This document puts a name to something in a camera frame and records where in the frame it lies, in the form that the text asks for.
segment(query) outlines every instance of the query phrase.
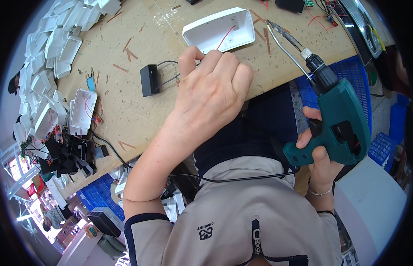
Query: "workbench surface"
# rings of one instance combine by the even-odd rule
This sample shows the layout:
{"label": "workbench surface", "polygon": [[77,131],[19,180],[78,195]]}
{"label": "workbench surface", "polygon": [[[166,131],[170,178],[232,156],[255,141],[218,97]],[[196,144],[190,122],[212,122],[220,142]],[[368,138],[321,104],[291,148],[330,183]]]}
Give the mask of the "workbench surface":
{"label": "workbench surface", "polygon": [[[165,60],[177,61],[187,44],[182,38],[182,28],[200,18],[233,7],[248,9],[276,22],[289,30],[302,45],[318,54],[327,65],[356,55],[356,51],[345,30],[338,26],[329,33],[316,21],[307,24],[312,17],[304,8],[302,14],[290,13],[279,9],[274,1],[269,1],[269,9],[258,0],[202,0],[191,6],[186,0],[127,0],[122,4],[118,15],[110,22],[112,16],[106,15],[89,31],[83,31],[81,48],[72,64],[72,71],[67,77],[58,81],[58,90],[70,101],[75,98],[78,88],[87,89],[87,78],[93,72],[97,83],[98,94],[95,111],[103,123],[95,129],[95,133],[109,141],[124,160],[130,160],[145,151],[150,141],[164,123],[167,115],[174,107],[177,96],[177,84],[169,82],[161,88],[161,93],[151,97],[142,97],[139,71],[148,64],[158,64]],[[323,15],[318,7],[309,8],[313,16]],[[318,18],[326,27],[329,21]],[[265,24],[261,21],[255,28],[263,33]],[[128,61],[123,48],[129,38],[128,49],[138,60]],[[268,54],[267,43],[258,34],[256,40],[248,45],[232,50],[241,61],[250,63],[256,71],[254,81],[248,93],[248,99],[267,92],[283,83],[302,75],[297,66],[274,43],[271,36],[271,54]],[[281,35],[277,38],[283,46],[305,67],[299,52]],[[126,73],[112,64],[129,71]],[[176,64],[163,64],[159,71],[161,80],[165,81],[179,73]],[[135,148],[125,146],[124,151],[119,141]],[[74,183],[67,184],[60,193],[64,198],[80,190],[121,162],[108,147],[109,154],[97,159],[97,173],[85,178],[80,172],[72,176]]]}

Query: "jacket logo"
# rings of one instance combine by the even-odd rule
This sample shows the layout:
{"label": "jacket logo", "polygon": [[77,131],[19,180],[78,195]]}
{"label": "jacket logo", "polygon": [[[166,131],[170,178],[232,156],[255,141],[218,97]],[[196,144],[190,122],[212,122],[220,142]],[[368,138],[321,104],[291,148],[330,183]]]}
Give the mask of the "jacket logo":
{"label": "jacket logo", "polygon": [[205,240],[212,237],[212,227],[208,227],[207,230],[200,230],[199,231],[199,239]]}

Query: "forearm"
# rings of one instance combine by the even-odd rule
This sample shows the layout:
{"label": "forearm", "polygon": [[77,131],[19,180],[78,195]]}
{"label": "forearm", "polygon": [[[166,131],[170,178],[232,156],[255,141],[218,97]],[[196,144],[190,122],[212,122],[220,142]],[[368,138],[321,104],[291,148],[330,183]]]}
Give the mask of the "forearm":
{"label": "forearm", "polygon": [[196,149],[196,144],[184,142],[189,127],[177,123],[175,114],[170,114],[131,170],[124,199],[145,202],[158,198],[169,173]]}
{"label": "forearm", "polygon": [[[310,189],[312,189],[315,193],[325,193],[332,188],[332,184],[323,186],[323,187],[315,187],[312,184],[309,184]],[[307,190],[306,199],[310,202],[310,204],[315,208],[316,211],[331,211],[334,212],[334,197],[332,191],[328,194],[324,194],[322,196],[315,195],[311,193],[310,189]]]}

